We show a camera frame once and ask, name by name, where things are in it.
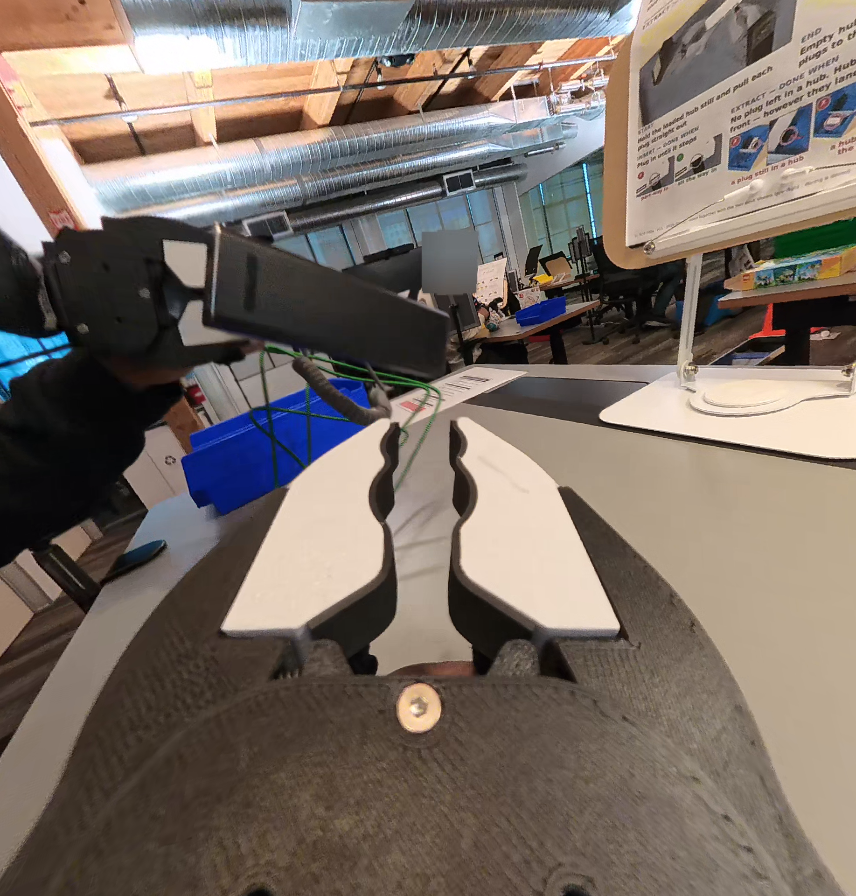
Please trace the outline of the white cabinet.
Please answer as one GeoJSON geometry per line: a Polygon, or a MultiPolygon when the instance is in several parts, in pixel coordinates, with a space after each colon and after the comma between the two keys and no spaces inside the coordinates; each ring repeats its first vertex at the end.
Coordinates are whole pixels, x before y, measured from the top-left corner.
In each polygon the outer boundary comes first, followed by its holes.
{"type": "Polygon", "coordinates": [[[145,432],[145,447],[123,477],[147,510],[174,497],[188,496],[182,466],[186,452],[165,423],[145,432]]]}

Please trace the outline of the blue bin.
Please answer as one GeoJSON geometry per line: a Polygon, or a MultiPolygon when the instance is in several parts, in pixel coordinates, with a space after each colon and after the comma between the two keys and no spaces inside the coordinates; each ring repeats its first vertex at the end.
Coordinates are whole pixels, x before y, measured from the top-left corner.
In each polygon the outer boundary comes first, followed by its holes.
{"type": "Polygon", "coordinates": [[[522,328],[531,328],[558,318],[567,311],[567,297],[558,296],[522,306],[515,313],[515,320],[522,328]]]}
{"type": "Polygon", "coordinates": [[[191,437],[188,492],[199,508],[227,514],[286,487],[361,429],[311,390],[274,399],[191,437]]]}

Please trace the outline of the colourful toy brick box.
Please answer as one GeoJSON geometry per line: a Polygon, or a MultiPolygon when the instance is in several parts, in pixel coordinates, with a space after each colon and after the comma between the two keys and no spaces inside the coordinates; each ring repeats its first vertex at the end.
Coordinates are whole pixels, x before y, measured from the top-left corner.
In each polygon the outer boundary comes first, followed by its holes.
{"type": "Polygon", "coordinates": [[[762,261],[726,279],[724,286],[729,291],[744,292],[816,283],[855,272],[856,243],[794,257],[762,261]]]}

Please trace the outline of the paper sheet red label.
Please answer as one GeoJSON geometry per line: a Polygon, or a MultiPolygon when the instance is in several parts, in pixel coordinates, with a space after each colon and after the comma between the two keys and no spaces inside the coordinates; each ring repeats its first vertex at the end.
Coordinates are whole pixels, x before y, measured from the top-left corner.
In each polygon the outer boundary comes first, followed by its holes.
{"type": "Polygon", "coordinates": [[[490,365],[463,367],[432,384],[411,387],[402,396],[392,399],[391,420],[400,427],[409,427],[433,419],[440,412],[494,391],[523,375],[521,370],[490,365]]]}

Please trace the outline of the person's left hand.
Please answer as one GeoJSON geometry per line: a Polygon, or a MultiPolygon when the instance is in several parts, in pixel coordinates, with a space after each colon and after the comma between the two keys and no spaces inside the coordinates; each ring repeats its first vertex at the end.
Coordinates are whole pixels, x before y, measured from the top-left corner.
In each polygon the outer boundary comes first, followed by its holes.
{"type": "Polygon", "coordinates": [[[105,356],[98,358],[98,363],[123,385],[135,391],[143,391],[177,383],[207,361],[198,360],[179,366],[155,364],[153,360],[144,357],[105,356]]]}

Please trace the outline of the black monitor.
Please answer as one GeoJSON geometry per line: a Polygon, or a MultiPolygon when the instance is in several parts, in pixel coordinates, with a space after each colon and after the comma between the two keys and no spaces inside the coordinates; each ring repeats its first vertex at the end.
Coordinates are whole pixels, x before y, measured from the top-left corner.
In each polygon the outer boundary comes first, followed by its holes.
{"type": "Polygon", "coordinates": [[[422,248],[409,243],[367,254],[342,273],[416,300],[422,290],[422,248]]]}

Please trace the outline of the orange cone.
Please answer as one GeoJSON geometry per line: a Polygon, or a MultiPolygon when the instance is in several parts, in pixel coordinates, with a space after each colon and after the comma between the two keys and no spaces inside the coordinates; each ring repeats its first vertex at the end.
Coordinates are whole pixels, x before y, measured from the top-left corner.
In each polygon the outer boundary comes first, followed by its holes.
{"type": "Polygon", "coordinates": [[[804,321],[812,321],[813,305],[810,301],[781,302],[770,304],[761,328],[748,338],[752,351],[775,350],[791,346],[804,336],[809,339],[814,334],[829,332],[829,325],[813,323],[804,330],[804,321]]]}

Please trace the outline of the clear acrylic clip bar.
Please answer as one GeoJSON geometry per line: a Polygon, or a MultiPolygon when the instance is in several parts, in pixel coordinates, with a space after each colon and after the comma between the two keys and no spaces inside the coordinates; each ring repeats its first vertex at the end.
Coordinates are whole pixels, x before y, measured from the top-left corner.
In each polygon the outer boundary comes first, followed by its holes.
{"type": "Polygon", "coordinates": [[[753,179],[657,236],[642,253],[658,261],[688,258],[747,240],[856,216],[856,161],[795,166],[753,179]]]}

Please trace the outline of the black USB hub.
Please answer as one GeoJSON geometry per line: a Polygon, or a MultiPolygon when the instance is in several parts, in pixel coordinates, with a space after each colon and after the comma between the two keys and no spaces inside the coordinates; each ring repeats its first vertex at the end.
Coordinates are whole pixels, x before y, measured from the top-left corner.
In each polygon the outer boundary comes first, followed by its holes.
{"type": "Polygon", "coordinates": [[[442,312],[218,226],[208,236],[206,325],[425,382],[444,374],[442,312]]]}

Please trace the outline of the person's left forearm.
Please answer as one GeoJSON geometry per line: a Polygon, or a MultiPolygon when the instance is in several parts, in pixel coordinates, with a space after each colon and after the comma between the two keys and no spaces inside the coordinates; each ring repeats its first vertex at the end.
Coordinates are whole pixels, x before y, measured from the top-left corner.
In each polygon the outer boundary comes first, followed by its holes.
{"type": "Polygon", "coordinates": [[[86,521],[183,397],[135,391],[84,350],[46,361],[0,402],[0,568],[86,521]]]}

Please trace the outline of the wooden column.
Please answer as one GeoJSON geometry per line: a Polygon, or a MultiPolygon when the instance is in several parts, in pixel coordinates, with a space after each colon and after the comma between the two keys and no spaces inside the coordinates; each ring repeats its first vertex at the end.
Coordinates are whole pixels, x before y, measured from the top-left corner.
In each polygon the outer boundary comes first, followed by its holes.
{"type": "Polygon", "coordinates": [[[43,151],[27,117],[32,105],[17,73],[0,54],[0,156],[49,235],[85,230],[90,222],[43,151]]]}

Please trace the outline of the green box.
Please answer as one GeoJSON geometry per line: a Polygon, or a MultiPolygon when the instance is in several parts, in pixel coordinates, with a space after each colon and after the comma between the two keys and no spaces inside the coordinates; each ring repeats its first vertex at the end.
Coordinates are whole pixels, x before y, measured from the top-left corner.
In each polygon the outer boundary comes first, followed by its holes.
{"type": "Polygon", "coordinates": [[[825,252],[845,245],[856,245],[856,217],[780,235],[772,240],[772,259],[825,252]]]}

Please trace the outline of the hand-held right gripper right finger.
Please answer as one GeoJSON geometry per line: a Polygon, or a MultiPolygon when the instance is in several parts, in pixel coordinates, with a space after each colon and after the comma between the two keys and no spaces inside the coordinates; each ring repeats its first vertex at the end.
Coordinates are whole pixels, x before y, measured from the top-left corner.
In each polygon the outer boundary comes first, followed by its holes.
{"type": "Polygon", "coordinates": [[[449,433],[454,526],[448,613],[485,658],[527,641],[617,640],[622,625],[570,512],[575,495],[467,418],[449,433]]]}

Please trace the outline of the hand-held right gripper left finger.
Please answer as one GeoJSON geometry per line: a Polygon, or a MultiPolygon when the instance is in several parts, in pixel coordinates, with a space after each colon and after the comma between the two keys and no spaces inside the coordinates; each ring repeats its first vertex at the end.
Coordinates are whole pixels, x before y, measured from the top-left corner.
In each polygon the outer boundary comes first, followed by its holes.
{"type": "Polygon", "coordinates": [[[365,652],[394,619],[397,574],[387,519],[400,428],[378,420],[287,487],[221,623],[237,639],[275,636],[299,658],[330,640],[365,652]]]}

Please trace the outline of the silver ventilation duct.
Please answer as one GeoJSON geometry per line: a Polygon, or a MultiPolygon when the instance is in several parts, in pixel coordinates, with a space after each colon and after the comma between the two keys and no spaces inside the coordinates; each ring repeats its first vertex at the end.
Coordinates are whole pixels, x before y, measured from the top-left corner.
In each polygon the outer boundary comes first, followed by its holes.
{"type": "Polygon", "coordinates": [[[123,1],[145,73],[419,54],[627,34],[627,1],[123,1]]]}
{"type": "Polygon", "coordinates": [[[409,175],[476,167],[576,133],[549,97],[235,140],[82,167],[108,217],[232,222],[409,175]]]}

